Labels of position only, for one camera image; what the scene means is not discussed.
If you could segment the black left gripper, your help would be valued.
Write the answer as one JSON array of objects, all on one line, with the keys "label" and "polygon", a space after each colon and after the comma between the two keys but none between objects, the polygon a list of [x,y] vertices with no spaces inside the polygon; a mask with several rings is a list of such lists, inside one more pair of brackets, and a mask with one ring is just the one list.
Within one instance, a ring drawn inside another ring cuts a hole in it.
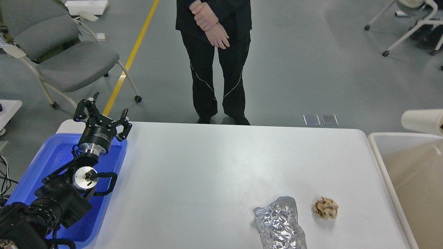
[{"label": "black left gripper", "polygon": [[[85,153],[97,156],[109,153],[114,138],[120,142],[126,140],[132,128],[132,124],[128,120],[127,108],[122,111],[121,117],[117,121],[106,116],[98,118],[101,115],[96,106],[99,94],[96,92],[93,97],[80,101],[73,115],[75,122],[85,122],[84,120],[89,118],[78,147]],[[123,127],[120,133],[117,132],[119,126]]]}]

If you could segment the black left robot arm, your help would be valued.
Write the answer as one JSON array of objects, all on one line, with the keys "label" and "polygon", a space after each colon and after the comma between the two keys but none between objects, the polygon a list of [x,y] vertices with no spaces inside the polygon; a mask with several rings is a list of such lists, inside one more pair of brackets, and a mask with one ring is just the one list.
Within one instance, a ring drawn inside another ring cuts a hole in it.
[{"label": "black left robot arm", "polygon": [[109,153],[114,138],[127,139],[132,124],[124,109],[119,120],[112,120],[96,107],[99,93],[79,101],[73,120],[84,122],[79,142],[72,147],[73,159],[42,179],[30,205],[13,202],[1,208],[2,249],[76,248],[71,239],[57,238],[61,226],[69,228],[92,208],[90,198],[106,196],[114,190],[118,175],[97,172],[101,156]]}]

